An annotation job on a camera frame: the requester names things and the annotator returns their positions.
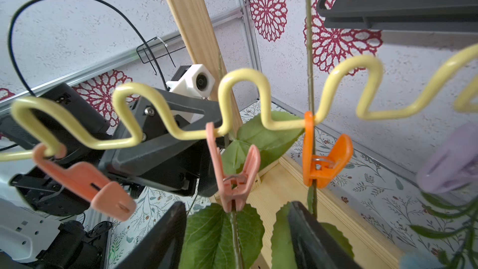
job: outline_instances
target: camera lens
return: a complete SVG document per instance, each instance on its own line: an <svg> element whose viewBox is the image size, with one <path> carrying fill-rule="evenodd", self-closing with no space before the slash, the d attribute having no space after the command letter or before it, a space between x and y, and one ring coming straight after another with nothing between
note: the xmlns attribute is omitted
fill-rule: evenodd
<svg viewBox="0 0 478 269"><path fill-rule="evenodd" d="M199 74L196 78L196 86L197 89L203 91L207 87L207 77L204 74Z"/></svg>

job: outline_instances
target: pink clothespin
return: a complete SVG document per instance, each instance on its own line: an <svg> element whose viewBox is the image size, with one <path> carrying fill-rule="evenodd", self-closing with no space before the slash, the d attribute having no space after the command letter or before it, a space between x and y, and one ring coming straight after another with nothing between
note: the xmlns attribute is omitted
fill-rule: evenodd
<svg viewBox="0 0 478 269"><path fill-rule="evenodd" d="M209 152L211 153L214 172L216 173L216 181L218 182L219 194L221 195L222 207L226 213L231 212L232 201L236 201L236 210L242 211L246 205L246 200L250 189L254 184L257 172L260 166L260 153L255 145L251 145L244 162L243 170L240 174L226 176L222 168L221 154L216 145L216 137L214 136L214 124L206 124L206 140Z"/></svg>
<svg viewBox="0 0 478 269"><path fill-rule="evenodd" d="M46 146L33 148L33 162L55 181L74 194L91 202L91 207L121 221L128 220L136 209L134 200L117 183L108 179L88 162L78 162L68 169L43 158Z"/></svg>

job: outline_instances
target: black shelf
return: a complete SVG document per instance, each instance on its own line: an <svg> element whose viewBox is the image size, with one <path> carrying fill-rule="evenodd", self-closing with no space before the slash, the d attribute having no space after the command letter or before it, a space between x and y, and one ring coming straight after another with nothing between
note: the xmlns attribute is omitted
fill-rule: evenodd
<svg viewBox="0 0 478 269"><path fill-rule="evenodd" d="M319 0L328 28L478 32L478 0Z"/></svg>

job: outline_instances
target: red flower pattern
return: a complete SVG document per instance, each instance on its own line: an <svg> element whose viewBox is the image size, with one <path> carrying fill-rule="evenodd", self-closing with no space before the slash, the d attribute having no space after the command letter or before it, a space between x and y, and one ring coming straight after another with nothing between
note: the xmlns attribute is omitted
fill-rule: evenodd
<svg viewBox="0 0 478 269"><path fill-rule="evenodd" d="M269 42L281 38L287 24L285 0L249 0L252 21L259 34Z"/></svg>
<svg viewBox="0 0 478 269"><path fill-rule="evenodd" d="M4 99L7 99L7 98L10 98L12 96L14 96L15 94L12 93L9 89L7 88L3 88L1 87L0 88L0 101L4 100ZM6 138L5 135L1 134L0 133L0 139L2 138Z"/></svg>
<svg viewBox="0 0 478 269"><path fill-rule="evenodd" d="M375 56L377 48L383 45L381 30L367 29L338 29L326 28L324 18L320 17L315 7L319 0L312 5L312 55L313 63L320 71L329 73L335 66L346 58L372 54ZM332 8L336 0L327 0L326 7ZM306 36L307 26L304 25L303 35ZM349 74L365 68L356 68Z"/></svg>
<svg viewBox="0 0 478 269"><path fill-rule="evenodd" d="M95 110L97 110L104 118L110 122L111 127L115 127L120 119L113 110L111 104L111 94L115 87L132 82L131 77L126 76L122 71L111 70L101 74L93 79L82 82L73 87ZM137 100L139 95L134 94L126 98L127 102Z"/></svg>

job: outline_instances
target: white device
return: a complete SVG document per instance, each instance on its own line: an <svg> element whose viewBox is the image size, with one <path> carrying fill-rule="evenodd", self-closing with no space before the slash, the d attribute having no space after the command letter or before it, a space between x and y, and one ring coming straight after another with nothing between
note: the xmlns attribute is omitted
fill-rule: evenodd
<svg viewBox="0 0 478 269"><path fill-rule="evenodd" d="M211 94L216 80L203 64L194 64L178 81L168 81L171 93L177 93L192 98L204 98ZM183 111L173 111L173 115L180 115L192 123L194 114Z"/></svg>
<svg viewBox="0 0 478 269"><path fill-rule="evenodd" d="M0 249L12 260L30 263L50 247L60 233L61 222L43 218L38 214L0 199Z"/></svg>

